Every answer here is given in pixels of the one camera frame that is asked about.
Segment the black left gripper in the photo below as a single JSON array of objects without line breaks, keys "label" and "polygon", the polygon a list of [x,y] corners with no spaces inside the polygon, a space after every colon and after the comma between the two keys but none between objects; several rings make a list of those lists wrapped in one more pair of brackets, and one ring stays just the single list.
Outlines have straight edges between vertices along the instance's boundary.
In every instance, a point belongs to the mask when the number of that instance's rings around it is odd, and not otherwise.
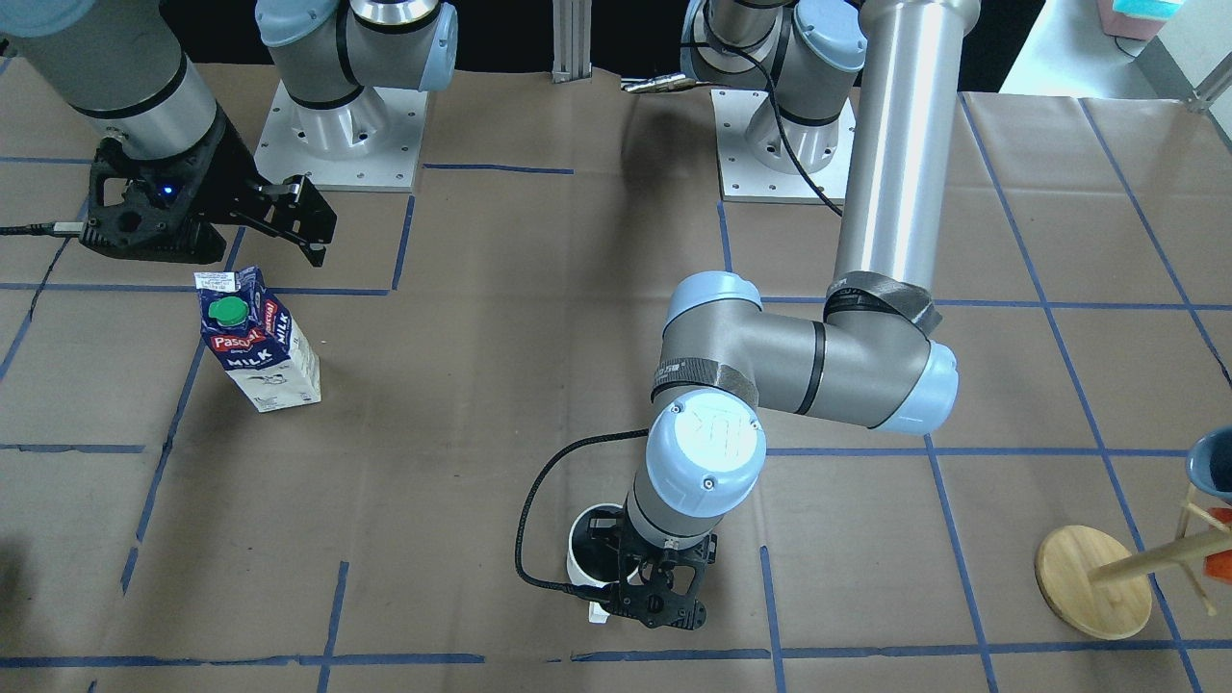
[{"label": "black left gripper", "polygon": [[618,550],[617,580],[590,597],[595,614],[630,618],[648,628],[705,625],[707,610],[699,591],[715,562],[713,531],[695,547],[653,547],[621,517],[610,523],[609,534]]}]

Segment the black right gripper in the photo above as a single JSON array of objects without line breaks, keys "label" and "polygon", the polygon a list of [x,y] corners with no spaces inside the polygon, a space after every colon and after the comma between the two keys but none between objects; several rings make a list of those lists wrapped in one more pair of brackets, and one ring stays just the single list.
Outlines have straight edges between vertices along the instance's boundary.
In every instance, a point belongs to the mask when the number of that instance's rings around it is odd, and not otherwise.
[{"label": "black right gripper", "polygon": [[161,162],[136,162],[120,141],[101,141],[90,166],[81,245],[116,259],[205,265],[227,249],[216,223],[235,222],[298,245],[322,268],[336,215],[302,174],[261,182],[221,107],[198,144]]}]

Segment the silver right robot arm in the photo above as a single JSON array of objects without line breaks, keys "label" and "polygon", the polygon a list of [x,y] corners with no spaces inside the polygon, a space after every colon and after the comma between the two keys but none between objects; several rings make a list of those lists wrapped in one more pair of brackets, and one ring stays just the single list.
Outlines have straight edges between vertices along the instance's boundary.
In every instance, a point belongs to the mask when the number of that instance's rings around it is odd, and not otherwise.
[{"label": "silver right robot arm", "polygon": [[101,137],[81,222],[6,224],[105,256],[207,265],[246,224],[320,268],[336,215],[325,164],[366,157],[395,123],[383,89],[448,88],[460,21],[445,1],[259,1],[260,39],[290,96],[306,171],[261,174],[155,1],[5,1],[2,39]]}]

